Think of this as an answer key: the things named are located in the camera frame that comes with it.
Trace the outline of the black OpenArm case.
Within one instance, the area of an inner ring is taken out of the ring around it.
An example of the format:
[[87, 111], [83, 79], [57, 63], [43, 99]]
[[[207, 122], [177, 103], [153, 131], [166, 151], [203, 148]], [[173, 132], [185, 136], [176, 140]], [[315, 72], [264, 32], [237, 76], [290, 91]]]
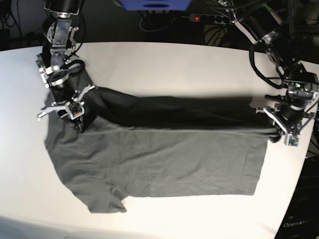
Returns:
[[319, 237], [319, 158], [305, 159], [299, 180], [277, 239], [317, 239]]

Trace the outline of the blue plastic box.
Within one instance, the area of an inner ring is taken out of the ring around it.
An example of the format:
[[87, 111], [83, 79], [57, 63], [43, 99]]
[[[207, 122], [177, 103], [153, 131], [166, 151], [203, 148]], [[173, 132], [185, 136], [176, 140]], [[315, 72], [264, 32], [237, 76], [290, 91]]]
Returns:
[[187, 9], [191, 0], [121, 0], [121, 6], [126, 10], [177, 10]]

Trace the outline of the black power strip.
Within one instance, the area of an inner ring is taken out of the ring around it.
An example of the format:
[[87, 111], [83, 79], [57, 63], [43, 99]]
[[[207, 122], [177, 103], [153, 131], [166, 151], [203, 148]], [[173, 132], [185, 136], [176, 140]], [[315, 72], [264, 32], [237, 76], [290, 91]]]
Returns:
[[190, 14], [188, 19], [191, 22], [199, 22], [203, 24], [221, 24], [229, 25], [231, 21], [229, 18], [221, 15], [211, 15], [211, 14]]

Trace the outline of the dark grey T-shirt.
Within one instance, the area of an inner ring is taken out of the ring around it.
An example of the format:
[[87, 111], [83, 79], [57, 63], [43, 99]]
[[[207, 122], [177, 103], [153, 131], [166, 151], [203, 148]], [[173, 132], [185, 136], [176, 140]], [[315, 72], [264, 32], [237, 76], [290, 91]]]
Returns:
[[269, 118], [248, 97], [138, 97], [99, 87], [78, 133], [55, 113], [44, 142], [55, 171], [91, 213], [124, 213], [128, 197], [253, 195]]

